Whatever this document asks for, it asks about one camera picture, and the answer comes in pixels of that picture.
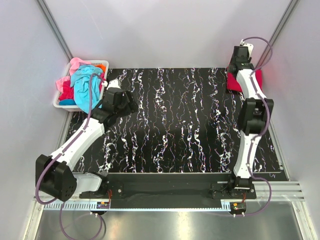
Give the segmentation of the red t-shirt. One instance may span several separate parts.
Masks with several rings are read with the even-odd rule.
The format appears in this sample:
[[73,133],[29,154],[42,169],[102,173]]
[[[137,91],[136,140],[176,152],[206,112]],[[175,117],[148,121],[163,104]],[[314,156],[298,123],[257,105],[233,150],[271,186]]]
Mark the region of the red t-shirt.
[[[226,87],[228,90],[231,91],[243,92],[241,85],[236,80],[236,70],[237,67],[235,65],[231,63],[228,65]],[[263,75],[260,69],[255,72],[255,79],[260,89],[263,90]]]

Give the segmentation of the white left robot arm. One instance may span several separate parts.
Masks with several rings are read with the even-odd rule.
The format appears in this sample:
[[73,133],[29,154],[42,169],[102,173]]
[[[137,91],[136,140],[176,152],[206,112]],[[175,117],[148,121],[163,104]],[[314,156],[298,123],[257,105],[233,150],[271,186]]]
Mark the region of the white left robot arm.
[[98,173],[74,173],[81,156],[119,118],[138,111],[138,104],[131,91],[119,87],[106,90],[104,98],[90,110],[81,127],[49,156],[41,154],[35,161],[35,197],[41,204],[39,192],[54,200],[68,201],[74,194],[91,192],[97,198],[108,193],[103,176]]

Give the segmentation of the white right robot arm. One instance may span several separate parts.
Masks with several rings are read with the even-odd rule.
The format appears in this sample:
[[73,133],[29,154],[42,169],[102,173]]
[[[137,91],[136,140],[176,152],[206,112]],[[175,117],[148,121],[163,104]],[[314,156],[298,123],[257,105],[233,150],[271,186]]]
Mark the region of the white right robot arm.
[[227,184],[228,195],[235,199],[253,189],[256,150],[269,128],[274,107],[274,101],[263,93],[261,82],[258,81],[260,76],[251,63],[253,48],[249,43],[235,46],[227,67],[227,89],[240,92],[244,97],[237,121],[240,132],[239,151]]

